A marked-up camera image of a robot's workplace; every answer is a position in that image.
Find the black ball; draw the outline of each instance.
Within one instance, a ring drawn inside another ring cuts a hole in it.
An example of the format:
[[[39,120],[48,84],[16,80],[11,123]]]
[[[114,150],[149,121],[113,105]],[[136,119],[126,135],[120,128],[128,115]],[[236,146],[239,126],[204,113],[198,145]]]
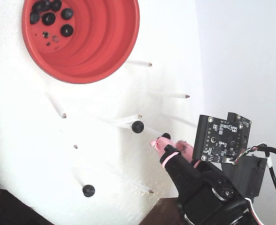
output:
[[[144,124],[141,121],[135,121],[132,124],[132,131],[136,134],[140,134],[144,130]]]
[[[93,196],[95,194],[94,187],[92,185],[83,186],[83,194],[88,198]]]
[[[171,136],[170,136],[169,133],[164,133],[164,134],[162,135],[162,137],[166,137],[167,139],[171,139]]]
[[[73,34],[73,27],[69,24],[65,24],[61,27],[61,34],[63,37],[70,37]]]
[[[66,8],[62,10],[61,16],[64,20],[70,20],[73,16],[73,11],[71,8]]]
[[[40,16],[38,13],[31,12],[30,14],[30,24],[36,24],[40,20]]]
[[[43,11],[44,3],[42,1],[37,1],[31,8],[35,13],[41,13]]]
[[[53,13],[45,13],[42,17],[44,25],[49,26],[55,22],[55,15]]]
[[[43,12],[50,10],[50,0],[44,0],[43,2]]]
[[[62,2],[61,0],[54,0],[51,4],[50,7],[52,9],[52,11],[57,12],[61,9],[62,7]]]

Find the circuit board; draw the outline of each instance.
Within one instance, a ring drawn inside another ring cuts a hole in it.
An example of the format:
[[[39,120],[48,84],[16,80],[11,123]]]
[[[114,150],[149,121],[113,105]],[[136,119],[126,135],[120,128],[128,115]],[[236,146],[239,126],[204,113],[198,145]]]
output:
[[[216,163],[230,163],[236,159],[247,146],[251,124],[247,120],[247,127],[242,117],[236,121],[201,115],[192,158]]]
[[[247,143],[249,141],[250,129],[252,122],[245,117],[242,117],[236,113],[229,112],[227,121],[232,121],[236,123],[242,123],[244,126],[242,128],[242,138],[240,138],[240,145],[243,149],[247,148]]]

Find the pink rubber band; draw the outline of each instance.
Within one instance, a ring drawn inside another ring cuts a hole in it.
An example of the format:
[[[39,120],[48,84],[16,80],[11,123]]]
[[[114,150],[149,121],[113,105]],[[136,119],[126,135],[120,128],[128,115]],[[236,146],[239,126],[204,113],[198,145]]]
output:
[[[167,158],[163,161],[163,163],[162,163],[162,167],[165,169],[165,165],[166,165],[166,163],[171,159],[171,158],[173,158],[173,156],[176,156],[177,154],[179,154],[179,152],[174,152],[174,153],[172,153],[170,156],[167,156]]]

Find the black ball on peg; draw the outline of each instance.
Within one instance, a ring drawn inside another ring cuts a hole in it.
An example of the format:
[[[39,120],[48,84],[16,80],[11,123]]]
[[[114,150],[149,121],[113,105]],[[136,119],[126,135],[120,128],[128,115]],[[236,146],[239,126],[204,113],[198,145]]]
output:
[[[165,137],[165,138],[167,138],[167,139],[171,139],[171,136],[170,136],[169,133],[164,133],[164,134],[162,135],[162,137]]]
[[[135,121],[132,124],[132,131],[136,134],[140,134],[144,130],[144,124],[141,121]]]
[[[92,185],[85,185],[83,186],[83,194],[89,198],[95,194],[95,188]]]

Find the white wall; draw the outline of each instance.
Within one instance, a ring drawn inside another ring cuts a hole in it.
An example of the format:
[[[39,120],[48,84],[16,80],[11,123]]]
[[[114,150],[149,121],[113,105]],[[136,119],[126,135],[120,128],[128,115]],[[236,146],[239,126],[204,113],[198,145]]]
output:
[[[276,147],[276,0],[200,0],[196,8],[206,114],[240,113],[253,121],[250,146]],[[276,224],[268,170],[254,207],[265,225]]]

